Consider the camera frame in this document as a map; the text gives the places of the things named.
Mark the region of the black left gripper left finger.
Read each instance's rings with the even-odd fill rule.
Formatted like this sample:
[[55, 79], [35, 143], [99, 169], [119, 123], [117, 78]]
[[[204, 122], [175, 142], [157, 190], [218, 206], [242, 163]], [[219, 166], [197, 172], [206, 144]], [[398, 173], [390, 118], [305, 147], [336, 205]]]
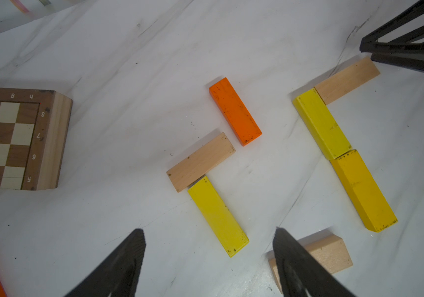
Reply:
[[146, 248], [142, 229], [135, 229], [69, 297], [133, 297]]

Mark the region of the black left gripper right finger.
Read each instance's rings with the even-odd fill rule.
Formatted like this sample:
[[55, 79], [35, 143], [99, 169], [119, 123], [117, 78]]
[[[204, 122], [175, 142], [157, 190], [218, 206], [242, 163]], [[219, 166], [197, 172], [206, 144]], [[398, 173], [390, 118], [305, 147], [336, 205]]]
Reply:
[[285, 229], [277, 227], [273, 251], [285, 297], [352, 297]]

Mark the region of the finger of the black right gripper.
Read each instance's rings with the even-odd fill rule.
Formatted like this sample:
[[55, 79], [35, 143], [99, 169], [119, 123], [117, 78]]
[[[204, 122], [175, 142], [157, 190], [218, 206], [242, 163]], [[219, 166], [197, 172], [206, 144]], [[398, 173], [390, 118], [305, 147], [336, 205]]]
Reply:
[[371, 53], [375, 62], [424, 73], [424, 26], [389, 42], [373, 42]]
[[424, 1], [417, 1], [360, 43], [363, 53], [424, 54]]

